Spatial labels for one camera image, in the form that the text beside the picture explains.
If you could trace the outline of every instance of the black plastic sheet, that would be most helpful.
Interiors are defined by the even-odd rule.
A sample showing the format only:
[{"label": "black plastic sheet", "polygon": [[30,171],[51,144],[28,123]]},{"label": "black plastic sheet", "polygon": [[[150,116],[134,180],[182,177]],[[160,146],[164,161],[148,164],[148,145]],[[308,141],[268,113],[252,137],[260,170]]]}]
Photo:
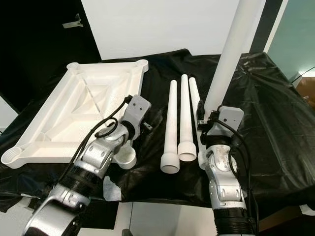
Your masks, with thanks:
[{"label": "black plastic sheet", "polygon": [[[179,50],[105,61],[149,61],[141,95],[152,104],[146,121],[153,130],[143,133],[134,142],[137,153],[134,168],[122,170],[112,164],[108,169],[110,179],[122,190],[123,201],[211,206],[209,182],[197,160],[181,162],[180,171],[174,175],[164,174],[159,165],[163,154],[170,81],[178,81],[180,117],[181,75],[186,73],[196,78],[200,97],[204,100],[219,58],[219,55],[192,56],[188,50]],[[223,103],[240,107],[245,112],[239,132],[252,154],[252,187],[260,217],[288,205],[314,204],[315,112],[266,54],[242,55]],[[29,117],[25,116],[20,122],[29,123],[39,108],[39,105],[34,106]],[[20,125],[17,131],[18,125],[18,122],[12,124],[0,136],[0,154],[14,145],[26,128]],[[241,185],[245,187],[244,166],[240,156],[236,154],[235,158],[239,163]],[[64,164],[27,164],[13,170],[1,164],[0,195],[16,197],[26,193],[44,197],[64,167]],[[96,197],[101,196],[100,186]]]}]

